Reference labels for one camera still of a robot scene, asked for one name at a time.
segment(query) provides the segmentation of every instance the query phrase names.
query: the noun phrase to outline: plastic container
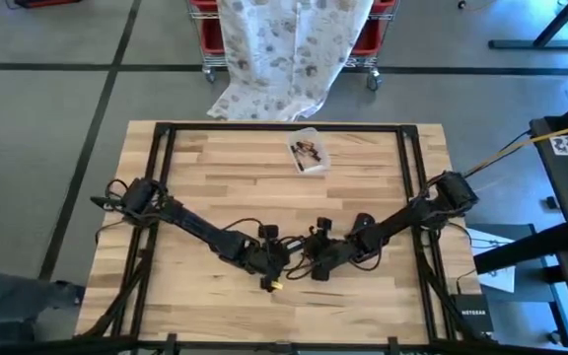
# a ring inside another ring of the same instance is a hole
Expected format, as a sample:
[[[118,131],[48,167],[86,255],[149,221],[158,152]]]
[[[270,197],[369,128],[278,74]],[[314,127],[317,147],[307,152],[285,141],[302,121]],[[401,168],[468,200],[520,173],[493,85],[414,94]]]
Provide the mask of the plastic container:
[[[201,24],[201,48],[206,54],[225,54],[223,33],[218,19],[203,20]]]
[[[373,55],[381,50],[383,27],[380,20],[371,20],[365,24],[354,44],[352,55]]]
[[[312,157],[311,152],[306,154],[296,153],[299,144],[310,145],[319,157],[319,161]],[[288,135],[288,151],[291,154],[293,164],[300,174],[317,174],[330,169],[330,156],[321,142],[320,133],[314,128],[304,128]]]
[[[382,14],[393,5],[395,5],[395,0],[374,0],[371,13]]]
[[[206,12],[206,13],[218,12],[218,6],[216,6],[215,0],[189,0],[189,2],[201,12]],[[394,4],[395,0],[374,0],[374,5],[372,5],[371,13],[382,14]]]

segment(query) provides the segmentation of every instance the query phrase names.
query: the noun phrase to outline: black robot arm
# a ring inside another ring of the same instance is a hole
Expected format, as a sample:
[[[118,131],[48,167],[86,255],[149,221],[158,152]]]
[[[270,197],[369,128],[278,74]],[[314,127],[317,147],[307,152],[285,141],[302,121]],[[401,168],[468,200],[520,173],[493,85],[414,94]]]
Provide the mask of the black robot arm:
[[[435,187],[437,196],[428,199],[431,187]],[[477,196],[461,174],[444,172],[432,178],[405,207],[380,223],[376,223],[369,214],[360,213],[344,240],[329,239],[327,231],[331,223],[319,218],[318,230],[307,238],[304,249],[313,266],[311,276],[327,281],[333,268],[347,262],[358,264],[377,256],[390,238],[400,231],[412,226],[439,230],[449,218],[462,216],[477,201]]]
[[[121,213],[124,221],[135,226],[147,227],[158,221],[173,224],[206,243],[221,260],[248,273],[264,275],[260,288],[268,292],[281,288],[277,281],[293,250],[277,242],[277,226],[260,224],[262,244],[242,232],[219,229],[186,209],[152,179],[136,178],[123,196],[107,193],[106,197],[91,199],[105,211]]]

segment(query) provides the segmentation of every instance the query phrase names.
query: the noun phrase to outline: butcher block tabletop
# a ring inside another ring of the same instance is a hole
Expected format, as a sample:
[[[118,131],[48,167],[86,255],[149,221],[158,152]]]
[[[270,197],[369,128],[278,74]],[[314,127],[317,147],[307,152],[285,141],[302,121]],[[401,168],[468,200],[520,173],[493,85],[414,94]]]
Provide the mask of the butcher block tabletop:
[[[155,123],[130,122],[116,178],[129,183],[144,176]],[[314,126],[320,130],[321,123]],[[417,128],[427,178],[449,170],[442,125]],[[171,195],[215,226],[253,217],[278,225],[280,238],[306,236],[317,217],[332,219],[330,236],[341,238],[358,213],[382,221],[405,205],[395,133],[322,132],[331,168],[309,176],[296,171],[287,151],[289,133],[254,131],[249,126],[178,131],[168,179]],[[406,146],[416,187],[408,139]],[[162,140],[160,153],[165,147]],[[107,213],[104,224],[120,218]],[[462,219],[454,222],[463,224]],[[235,228],[257,234],[255,223]],[[77,333],[91,327],[117,294],[131,231],[131,226],[120,224],[100,234]],[[449,290],[456,292],[457,278],[474,268],[468,237],[447,227],[440,250]],[[298,257],[292,256],[291,265]],[[374,262],[366,261],[364,266]],[[259,275],[222,262],[199,239],[162,223],[139,338],[165,340],[168,333],[176,333],[181,341],[379,344],[395,336],[400,344],[428,343],[410,231],[390,239],[376,270],[365,272],[344,264],[330,276],[328,282],[318,282],[310,276],[289,281],[282,275],[283,289],[267,293],[259,289]],[[461,289],[479,293],[476,276],[463,277]],[[432,291],[431,298],[442,335],[442,312]],[[125,333],[134,299],[125,312]]]

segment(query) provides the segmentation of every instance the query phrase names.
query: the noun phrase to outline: red storage bin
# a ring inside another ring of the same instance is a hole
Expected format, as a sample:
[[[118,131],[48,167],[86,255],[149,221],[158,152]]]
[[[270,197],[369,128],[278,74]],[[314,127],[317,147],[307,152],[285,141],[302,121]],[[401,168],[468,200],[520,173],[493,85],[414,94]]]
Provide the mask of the red storage bin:
[[[189,0],[189,2],[202,12],[218,12],[216,0]],[[387,10],[387,8],[393,5],[395,5],[395,0],[374,0],[374,5],[372,5],[372,14],[382,14]]]
[[[225,54],[223,33],[218,19],[203,20],[201,24],[201,48],[207,54]]]
[[[352,55],[372,55],[379,52],[383,41],[381,21],[368,21],[354,44]]]
[[[218,12],[216,0],[189,0],[189,2],[201,12]]]
[[[225,54],[221,25],[217,19],[203,20],[201,48],[207,54]],[[381,49],[383,26],[381,21],[368,21],[352,49],[353,55],[373,55]]]
[[[372,5],[372,14],[382,14],[387,8],[395,5],[395,0],[374,0]]]

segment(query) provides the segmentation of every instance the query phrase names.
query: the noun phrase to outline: gray floor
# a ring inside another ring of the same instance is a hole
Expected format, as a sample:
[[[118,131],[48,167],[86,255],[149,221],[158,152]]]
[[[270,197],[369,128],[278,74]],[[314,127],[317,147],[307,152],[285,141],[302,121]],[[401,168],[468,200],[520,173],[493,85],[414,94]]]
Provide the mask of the gray floor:
[[[130,5],[85,0],[10,11],[0,2],[0,62],[111,63]],[[124,63],[198,64],[198,40],[184,11],[182,0],[143,0]],[[486,46],[492,38],[535,36],[555,11],[555,0],[500,0],[463,13],[454,0],[403,0],[381,62],[568,68],[568,53],[491,51]],[[559,36],[568,38],[568,28]],[[37,276],[106,75],[0,71],[0,271]],[[226,85],[224,73],[213,85],[198,72],[118,74],[53,279],[87,282],[93,233],[103,218],[89,196],[103,191],[113,177],[127,122],[208,119],[205,111]],[[310,119],[442,123],[454,168],[463,170],[527,130],[530,119],[567,109],[568,77],[386,75],[381,89],[371,93],[365,90],[365,75],[343,74],[324,108]],[[470,222],[535,223],[540,230],[562,219],[541,207],[540,200],[553,192],[533,148],[471,183],[481,202],[468,214]],[[515,315],[497,320],[502,341],[545,346],[540,335],[552,331],[553,324],[530,321],[544,309],[498,309]],[[42,317],[41,337],[70,335],[75,318],[63,312]],[[522,328],[526,331],[512,330]]]

